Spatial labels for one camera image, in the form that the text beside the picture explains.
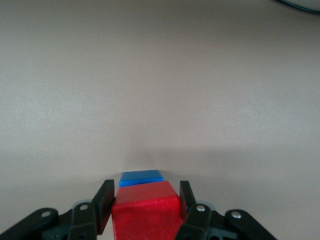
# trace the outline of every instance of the blue block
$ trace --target blue block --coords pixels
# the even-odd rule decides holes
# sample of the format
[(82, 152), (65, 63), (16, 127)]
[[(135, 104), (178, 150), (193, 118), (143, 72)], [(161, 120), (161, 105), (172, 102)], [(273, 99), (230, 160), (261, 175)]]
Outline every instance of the blue block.
[(163, 181), (159, 170), (146, 170), (146, 171), (126, 171), (122, 173), (119, 187), (127, 187), (138, 184), (148, 184)]

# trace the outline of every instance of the red cube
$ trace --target red cube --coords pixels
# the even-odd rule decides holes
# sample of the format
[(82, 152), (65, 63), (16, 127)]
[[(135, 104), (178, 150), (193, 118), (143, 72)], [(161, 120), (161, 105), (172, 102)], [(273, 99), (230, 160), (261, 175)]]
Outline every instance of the red cube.
[(111, 214), (115, 240), (173, 240), (183, 223), (168, 181), (120, 187)]

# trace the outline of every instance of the toy block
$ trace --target toy block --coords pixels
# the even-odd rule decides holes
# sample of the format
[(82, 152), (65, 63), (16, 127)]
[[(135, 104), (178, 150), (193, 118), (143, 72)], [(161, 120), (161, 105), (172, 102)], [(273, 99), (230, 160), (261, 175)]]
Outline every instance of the toy block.
[(183, 223), (168, 181), (120, 187), (111, 215), (115, 240), (173, 240)]
[(164, 178), (159, 170), (126, 171), (121, 175), (119, 187), (155, 183), (163, 180)]

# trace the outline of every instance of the metal screw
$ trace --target metal screw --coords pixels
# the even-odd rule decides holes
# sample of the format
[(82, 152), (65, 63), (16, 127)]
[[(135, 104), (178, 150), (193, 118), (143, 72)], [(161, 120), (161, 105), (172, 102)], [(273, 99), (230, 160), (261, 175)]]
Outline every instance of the metal screw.
[(83, 211), (83, 210), (87, 210), (88, 209), (88, 205), (87, 204), (83, 204), (80, 206), (80, 211)]
[(205, 206), (203, 205), (198, 205), (196, 206), (196, 209), (199, 211), (199, 212), (204, 212), (206, 210)]
[(51, 214), (51, 212), (49, 212), (49, 211), (44, 211), (43, 213), (41, 213), (41, 217), (42, 217), (42, 218), (45, 218), (45, 217), (48, 217), (50, 214)]
[(231, 212), (231, 216), (232, 216), (233, 218), (235, 218), (235, 219), (240, 219), (240, 218), (242, 218), (241, 214), (240, 214), (239, 212), (237, 212), (237, 211)]

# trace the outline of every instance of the black cable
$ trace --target black cable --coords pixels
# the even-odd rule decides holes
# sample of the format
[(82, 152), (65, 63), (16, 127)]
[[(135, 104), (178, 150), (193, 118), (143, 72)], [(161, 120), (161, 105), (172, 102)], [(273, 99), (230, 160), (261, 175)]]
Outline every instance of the black cable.
[(306, 12), (306, 13), (320, 15), (320, 11), (319, 10), (314, 10), (314, 9), (311, 9), (311, 8), (300, 6), (298, 4), (292, 3), (292, 2), (287, 1), (287, 0), (275, 0), (275, 1), (277, 1), (278, 3), (284, 4), (284, 5), (287, 5), (287, 6), (291, 7), (291, 8)]

